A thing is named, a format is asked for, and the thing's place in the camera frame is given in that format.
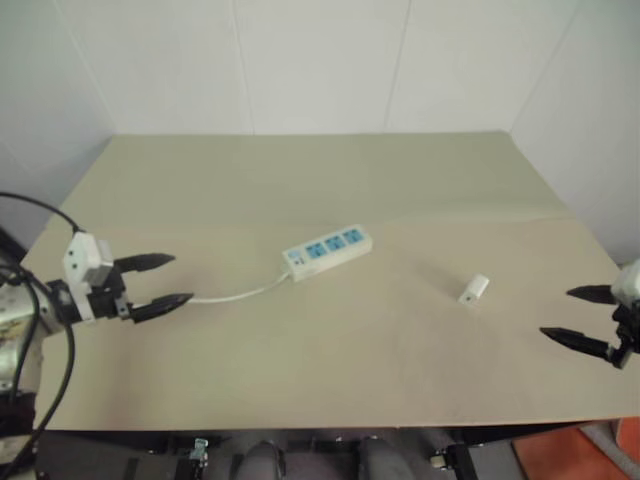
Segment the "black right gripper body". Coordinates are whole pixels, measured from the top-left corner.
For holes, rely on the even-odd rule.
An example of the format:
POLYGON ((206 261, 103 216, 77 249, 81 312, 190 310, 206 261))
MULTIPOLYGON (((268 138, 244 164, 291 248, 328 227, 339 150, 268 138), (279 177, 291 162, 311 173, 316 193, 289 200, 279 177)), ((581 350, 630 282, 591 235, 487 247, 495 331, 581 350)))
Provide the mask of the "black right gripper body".
POLYGON ((618 324, 616 335, 620 345, 612 350, 609 361, 614 367, 623 369, 631 355, 639 353, 639 301, 633 301, 630 307, 620 304, 612 319, 618 324))

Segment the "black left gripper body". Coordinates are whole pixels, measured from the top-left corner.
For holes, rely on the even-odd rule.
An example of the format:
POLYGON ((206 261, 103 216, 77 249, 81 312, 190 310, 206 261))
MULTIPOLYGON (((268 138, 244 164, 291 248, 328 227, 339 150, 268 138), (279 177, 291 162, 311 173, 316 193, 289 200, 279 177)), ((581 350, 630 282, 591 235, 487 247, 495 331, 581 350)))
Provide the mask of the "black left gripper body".
POLYGON ((89 304, 96 319, 130 318, 130 302, 123 275, 113 269, 99 286, 92 286, 89 304))

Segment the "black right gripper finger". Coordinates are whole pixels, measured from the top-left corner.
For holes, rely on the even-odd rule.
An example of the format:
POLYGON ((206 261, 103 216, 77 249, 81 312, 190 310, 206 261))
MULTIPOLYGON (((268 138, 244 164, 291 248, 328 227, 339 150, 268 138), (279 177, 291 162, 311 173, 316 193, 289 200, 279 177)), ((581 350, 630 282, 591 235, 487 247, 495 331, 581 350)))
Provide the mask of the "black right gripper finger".
POLYGON ((618 300, 613 295, 610 285, 584 285, 569 289, 566 294, 598 304, 616 304, 618 300))
POLYGON ((561 327, 540 327, 540 332, 549 339, 580 353, 600 359, 610 357, 610 345, 602 340, 593 339, 581 332, 561 327))

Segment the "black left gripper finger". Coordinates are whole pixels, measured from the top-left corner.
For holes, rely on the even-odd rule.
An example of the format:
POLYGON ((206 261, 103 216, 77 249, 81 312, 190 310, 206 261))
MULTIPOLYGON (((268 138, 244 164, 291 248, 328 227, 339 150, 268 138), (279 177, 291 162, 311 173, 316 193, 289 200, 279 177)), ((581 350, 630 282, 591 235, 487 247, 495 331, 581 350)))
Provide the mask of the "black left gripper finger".
POLYGON ((192 293, 176 293, 155 298, 150 303, 141 306, 131 304, 130 319, 138 324, 167 315, 186 305, 192 298, 192 293))
POLYGON ((176 259, 165 253, 138 254, 115 260, 115 267, 121 274, 128 272, 144 272, 159 268, 176 259))

